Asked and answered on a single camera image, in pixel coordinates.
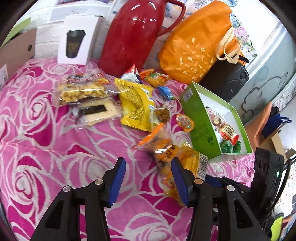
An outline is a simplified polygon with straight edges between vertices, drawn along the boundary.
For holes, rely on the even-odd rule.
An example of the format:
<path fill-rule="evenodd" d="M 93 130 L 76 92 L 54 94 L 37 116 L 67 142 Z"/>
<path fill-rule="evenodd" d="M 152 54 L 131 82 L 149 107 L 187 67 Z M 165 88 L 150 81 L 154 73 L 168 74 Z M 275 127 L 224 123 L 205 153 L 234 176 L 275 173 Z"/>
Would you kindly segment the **red brown snack pack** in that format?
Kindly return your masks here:
<path fill-rule="evenodd" d="M 239 140 L 239 135 L 236 133 L 234 128 L 227 123 L 224 123 L 219 128 L 219 132 L 222 138 L 224 140 L 230 141 L 233 146 L 236 145 L 237 141 Z"/>

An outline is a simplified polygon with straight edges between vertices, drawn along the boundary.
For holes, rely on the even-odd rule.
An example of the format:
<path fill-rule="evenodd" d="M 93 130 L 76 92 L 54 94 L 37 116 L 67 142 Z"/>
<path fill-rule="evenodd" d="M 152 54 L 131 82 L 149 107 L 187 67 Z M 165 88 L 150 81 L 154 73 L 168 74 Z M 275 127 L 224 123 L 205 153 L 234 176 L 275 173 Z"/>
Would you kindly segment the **blue small snack pack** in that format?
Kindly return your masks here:
<path fill-rule="evenodd" d="M 160 95 L 163 97 L 164 100 L 166 101 L 175 100 L 173 93 L 170 91 L 168 87 L 158 86 L 157 90 L 159 91 Z"/>

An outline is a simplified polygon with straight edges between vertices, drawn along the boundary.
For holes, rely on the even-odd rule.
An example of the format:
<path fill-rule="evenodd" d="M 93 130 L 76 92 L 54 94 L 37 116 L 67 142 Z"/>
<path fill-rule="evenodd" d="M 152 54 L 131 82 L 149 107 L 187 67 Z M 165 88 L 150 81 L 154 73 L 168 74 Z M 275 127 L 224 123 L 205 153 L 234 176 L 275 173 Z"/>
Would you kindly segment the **orange tote bag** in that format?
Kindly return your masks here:
<path fill-rule="evenodd" d="M 222 1 L 213 1 L 174 28 L 163 44 L 158 60 L 174 80 L 199 83 L 217 61 L 236 64 L 241 42 L 230 21 L 232 11 Z"/>

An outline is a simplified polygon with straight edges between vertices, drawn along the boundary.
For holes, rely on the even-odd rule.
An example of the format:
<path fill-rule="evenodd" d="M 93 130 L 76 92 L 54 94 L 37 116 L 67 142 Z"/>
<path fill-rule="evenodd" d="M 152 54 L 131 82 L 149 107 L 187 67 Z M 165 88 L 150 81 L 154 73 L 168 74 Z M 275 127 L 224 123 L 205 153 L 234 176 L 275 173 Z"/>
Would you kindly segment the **large yellow snack bag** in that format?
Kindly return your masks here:
<path fill-rule="evenodd" d="M 142 131 L 151 131 L 150 114 L 156 107 L 152 99 L 153 88 L 119 78 L 115 78 L 114 84 L 119 90 L 119 99 L 123 110 L 121 123 Z"/>

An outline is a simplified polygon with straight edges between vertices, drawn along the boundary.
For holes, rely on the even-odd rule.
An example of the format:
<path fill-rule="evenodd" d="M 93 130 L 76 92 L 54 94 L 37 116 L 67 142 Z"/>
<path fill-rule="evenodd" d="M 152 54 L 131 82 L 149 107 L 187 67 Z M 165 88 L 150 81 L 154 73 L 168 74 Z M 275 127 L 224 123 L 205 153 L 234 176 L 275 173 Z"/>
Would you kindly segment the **yellow barcode snack pack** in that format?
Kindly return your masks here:
<path fill-rule="evenodd" d="M 201 179 L 205 181 L 206 171 L 208 166 L 208 158 L 202 153 L 194 150 L 191 144 L 184 142 L 180 147 L 178 147 L 178 152 L 176 157 L 180 160 L 183 168 L 190 171 L 193 174 L 194 178 Z M 177 189 L 177 182 L 173 177 L 173 172 L 171 170 L 171 161 L 168 162 L 167 174 L 165 174 L 164 184 L 167 189 L 165 194 L 173 197 L 178 202 L 182 202 L 180 194 Z"/>

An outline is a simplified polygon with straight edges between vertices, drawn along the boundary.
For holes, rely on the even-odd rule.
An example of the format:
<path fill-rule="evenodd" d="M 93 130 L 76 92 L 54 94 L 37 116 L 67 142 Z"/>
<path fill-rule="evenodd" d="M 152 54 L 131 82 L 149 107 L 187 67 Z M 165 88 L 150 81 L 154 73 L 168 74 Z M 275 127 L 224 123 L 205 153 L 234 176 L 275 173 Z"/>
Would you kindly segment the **white coffee cup box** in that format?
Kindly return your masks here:
<path fill-rule="evenodd" d="M 60 35 L 57 63 L 85 66 L 103 21 L 103 16 L 66 16 Z"/>

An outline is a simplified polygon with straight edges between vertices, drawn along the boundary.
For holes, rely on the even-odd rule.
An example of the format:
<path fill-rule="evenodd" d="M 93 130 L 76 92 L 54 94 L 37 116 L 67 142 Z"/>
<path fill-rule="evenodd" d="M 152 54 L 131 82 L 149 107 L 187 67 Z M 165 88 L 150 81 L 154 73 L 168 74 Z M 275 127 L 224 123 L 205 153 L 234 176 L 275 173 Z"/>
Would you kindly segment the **blue bag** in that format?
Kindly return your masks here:
<path fill-rule="evenodd" d="M 280 113 L 274 115 L 273 117 L 270 117 L 265 124 L 261 134 L 264 138 L 267 138 L 270 136 L 282 123 L 291 123 L 292 120 L 288 117 L 281 116 Z"/>

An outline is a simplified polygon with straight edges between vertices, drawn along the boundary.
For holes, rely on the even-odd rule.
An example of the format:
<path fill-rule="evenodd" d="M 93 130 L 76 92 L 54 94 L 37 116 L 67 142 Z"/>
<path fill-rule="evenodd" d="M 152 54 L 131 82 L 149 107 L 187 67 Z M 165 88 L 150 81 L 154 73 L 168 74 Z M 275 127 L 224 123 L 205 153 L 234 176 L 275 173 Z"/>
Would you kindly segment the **white red snack pack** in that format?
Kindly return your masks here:
<path fill-rule="evenodd" d="M 138 70 L 134 64 L 133 64 L 133 66 L 131 66 L 131 68 L 128 69 L 128 71 L 126 71 L 121 76 L 121 79 L 129 81 L 129 82 L 133 82 L 133 83 L 142 84 L 142 79 L 140 78 Z"/>

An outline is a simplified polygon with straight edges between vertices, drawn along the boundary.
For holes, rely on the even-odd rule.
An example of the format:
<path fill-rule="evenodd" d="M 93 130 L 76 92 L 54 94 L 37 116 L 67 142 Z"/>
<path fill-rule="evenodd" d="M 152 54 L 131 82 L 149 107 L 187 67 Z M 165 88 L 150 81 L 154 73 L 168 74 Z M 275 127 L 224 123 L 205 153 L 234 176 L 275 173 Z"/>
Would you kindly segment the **orange tiger snack pack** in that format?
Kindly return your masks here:
<path fill-rule="evenodd" d="M 134 148 L 152 154 L 162 177 L 171 178 L 171 161 L 179 157 L 181 148 L 174 144 L 164 123 L 155 126 Z"/>

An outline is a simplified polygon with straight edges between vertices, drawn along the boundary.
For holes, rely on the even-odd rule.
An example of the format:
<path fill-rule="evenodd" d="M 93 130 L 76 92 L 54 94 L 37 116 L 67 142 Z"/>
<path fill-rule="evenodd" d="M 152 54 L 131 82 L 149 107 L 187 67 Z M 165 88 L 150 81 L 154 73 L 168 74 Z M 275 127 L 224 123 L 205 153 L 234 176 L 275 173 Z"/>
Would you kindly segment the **green cardboard box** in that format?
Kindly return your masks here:
<path fill-rule="evenodd" d="M 194 128 L 190 132 L 193 147 L 207 156 L 209 162 L 232 161 L 252 154 L 252 148 L 243 123 L 236 109 L 228 102 L 195 82 L 189 84 L 183 91 L 180 95 L 180 101 L 185 115 L 194 122 Z M 238 140 L 241 142 L 239 154 L 222 152 L 218 132 L 214 129 L 206 108 L 210 108 L 221 115 L 226 123 L 234 128 L 239 135 Z"/>

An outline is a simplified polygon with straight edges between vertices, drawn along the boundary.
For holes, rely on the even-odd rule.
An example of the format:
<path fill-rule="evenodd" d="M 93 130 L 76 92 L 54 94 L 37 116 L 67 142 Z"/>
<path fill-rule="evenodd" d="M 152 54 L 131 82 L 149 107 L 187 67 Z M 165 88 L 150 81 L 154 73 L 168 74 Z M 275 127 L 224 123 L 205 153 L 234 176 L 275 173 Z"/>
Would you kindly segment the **cracker sandwich pack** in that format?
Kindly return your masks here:
<path fill-rule="evenodd" d="M 72 113 L 75 124 L 79 126 L 93 126 L 123 115 L 121 106 L 112 97 L 81 102 L 72 109 Z"/>

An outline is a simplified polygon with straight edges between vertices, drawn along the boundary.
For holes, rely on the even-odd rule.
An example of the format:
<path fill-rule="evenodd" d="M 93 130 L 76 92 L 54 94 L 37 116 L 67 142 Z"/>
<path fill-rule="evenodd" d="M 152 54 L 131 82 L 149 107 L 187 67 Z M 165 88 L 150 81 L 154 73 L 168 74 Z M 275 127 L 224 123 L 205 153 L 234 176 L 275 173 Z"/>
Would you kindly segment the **yellow popcorn snack pack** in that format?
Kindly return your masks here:
<path fill-rule="evenodd" d="M 59 106 L 78 103 L 81 99 L 106 98 L 111 82 L 101 73 L 69 75 L 57 85 Z"/>

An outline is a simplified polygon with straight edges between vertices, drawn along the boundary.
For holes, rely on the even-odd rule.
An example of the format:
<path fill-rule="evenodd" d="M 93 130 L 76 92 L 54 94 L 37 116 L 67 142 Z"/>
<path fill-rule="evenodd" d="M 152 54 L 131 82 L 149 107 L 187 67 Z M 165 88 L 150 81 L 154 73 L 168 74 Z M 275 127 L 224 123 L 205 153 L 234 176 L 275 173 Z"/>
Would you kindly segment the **brown cardboard box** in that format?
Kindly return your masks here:
<path fill-rule="evenodd" d="M 35 55 L 37 29 L 31 29 L 1 48 L 1 67 L 6 66 L 8 78 Z"/>

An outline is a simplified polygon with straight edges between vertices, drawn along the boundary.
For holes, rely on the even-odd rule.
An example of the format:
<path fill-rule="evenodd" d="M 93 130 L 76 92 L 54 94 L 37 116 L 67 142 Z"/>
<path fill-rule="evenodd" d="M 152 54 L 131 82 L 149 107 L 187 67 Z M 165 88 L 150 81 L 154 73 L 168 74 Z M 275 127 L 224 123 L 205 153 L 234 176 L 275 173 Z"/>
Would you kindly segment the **green candy pack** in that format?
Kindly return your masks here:
<path fill-rule="evenodd" d="M 220 143 L 220 148 L 222 153 L 226 154 L 240 154 L 241 151 L 241 142 L 237 141 L 235 145 L 232 145 L 230 141 L 223 140 Z"/>

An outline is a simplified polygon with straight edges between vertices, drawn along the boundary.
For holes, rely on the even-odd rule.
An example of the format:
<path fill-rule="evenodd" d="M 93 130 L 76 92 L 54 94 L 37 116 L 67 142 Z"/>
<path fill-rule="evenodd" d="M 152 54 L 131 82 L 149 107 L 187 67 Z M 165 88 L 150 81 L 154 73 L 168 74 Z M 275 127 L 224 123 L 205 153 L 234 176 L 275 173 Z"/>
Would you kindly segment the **orange chair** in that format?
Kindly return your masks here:
<path fill-rule="evenodd" d="M 265 140 L 265 137 L 262 135 L 262 130 L 269 119 L 272 106 L 272 103 L 268 102 L 266 107 L 253 120 L 249 121 L 248 124 L 244 126 L 254 152 Z"/>

